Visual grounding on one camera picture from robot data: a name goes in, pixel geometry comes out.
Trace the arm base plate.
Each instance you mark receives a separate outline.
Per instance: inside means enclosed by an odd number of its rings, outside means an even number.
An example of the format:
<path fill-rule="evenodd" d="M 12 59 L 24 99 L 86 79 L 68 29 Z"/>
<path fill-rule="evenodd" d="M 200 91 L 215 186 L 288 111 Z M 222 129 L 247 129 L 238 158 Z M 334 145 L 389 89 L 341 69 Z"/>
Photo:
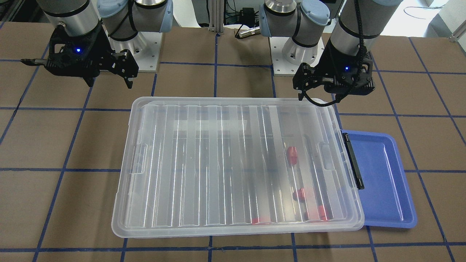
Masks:
<path fill-rule="evenodd" d="M 161 55 L 163 33 L 139 32 L 127 41 L 117 41 L 109 38 L 111 47 L 115 51 L 128 49 L 138 63 L 139 72 L 156 73 Z"/>
<path fill-rule="evenodd" d="M 275 76 L 294 76 L 302 63 L 315 67 L 324 51 L 322 38 L 311 48 L 297 45 L 290 37 L 270 37 L 269 43 Z"/>

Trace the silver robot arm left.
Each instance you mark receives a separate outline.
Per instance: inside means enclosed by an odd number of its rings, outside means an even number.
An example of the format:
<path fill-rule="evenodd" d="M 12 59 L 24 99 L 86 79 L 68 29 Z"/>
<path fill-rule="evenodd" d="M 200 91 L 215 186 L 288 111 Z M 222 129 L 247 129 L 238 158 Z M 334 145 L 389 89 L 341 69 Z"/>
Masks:
<path fill-rule="evenodd" d="M 287 37 L 284 53 L 290 63 L 298 65 L 292 79 L 298 99 L 327 107 L 349 95 L 366 96 L 374 91 L 371 48 L 400 4 L 400 0 L 346 1 L 315 66 L 306 58 L 317 53 L 331 18 L 325 3 L 266 0 L 258 19 L 261 35 Z"/>

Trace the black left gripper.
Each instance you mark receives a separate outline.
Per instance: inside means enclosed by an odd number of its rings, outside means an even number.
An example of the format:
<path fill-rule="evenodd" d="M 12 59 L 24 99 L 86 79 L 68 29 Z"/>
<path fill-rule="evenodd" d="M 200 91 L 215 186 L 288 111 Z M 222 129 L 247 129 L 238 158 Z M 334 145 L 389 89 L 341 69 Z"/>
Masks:
<path fill-rule="evenodd" d="M 311 67 L 302 63 L 293 76 L 293 89 L 298 91 L 298 100 L 307 100 L 307 91 L 321 85 L 332 94 L 332 103 L 340 103 L 346 93 L 366 96 L 374 91 L 371 53 L 364 47 L 364 56 L 360 60 L 358 47 L 356 51 L 356 55 L 344 54 L 328 41 L 318 65 Z"/>

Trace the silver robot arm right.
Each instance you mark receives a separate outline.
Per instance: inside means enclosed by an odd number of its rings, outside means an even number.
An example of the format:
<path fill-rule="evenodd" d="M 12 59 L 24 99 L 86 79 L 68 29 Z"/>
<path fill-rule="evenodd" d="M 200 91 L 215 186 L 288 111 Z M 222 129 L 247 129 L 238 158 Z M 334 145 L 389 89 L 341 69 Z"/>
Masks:
<path fill-rule="evenodd" d="M 22 59 L 54 76 L 82 78 L 89 87 L 102 71 L 133 87 L 139 66 L 134 58 L 144 46 L 134 41 L 142 32 L 165 33 L 173 26 L 171 0 L 39 0 L 55 27 L 46 59 Z"/>

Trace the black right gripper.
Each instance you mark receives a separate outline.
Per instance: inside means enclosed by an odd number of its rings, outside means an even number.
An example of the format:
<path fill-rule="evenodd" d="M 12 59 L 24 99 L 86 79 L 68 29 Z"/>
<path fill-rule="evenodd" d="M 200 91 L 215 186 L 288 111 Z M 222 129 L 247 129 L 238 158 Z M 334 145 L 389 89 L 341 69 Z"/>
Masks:
<path fill-rule="evenodd" d="M 133 88 L 138 64 L 130 50 L 113 50 L 102 25 L 80 36 L 70 36 L 63 25 L 57 25 L 49 44 L 44 66 L 53 75 L 83 78 L 88 87 L 93 87 L 95 78 L 107 70 L 121 76 L 128 89 Z"/>

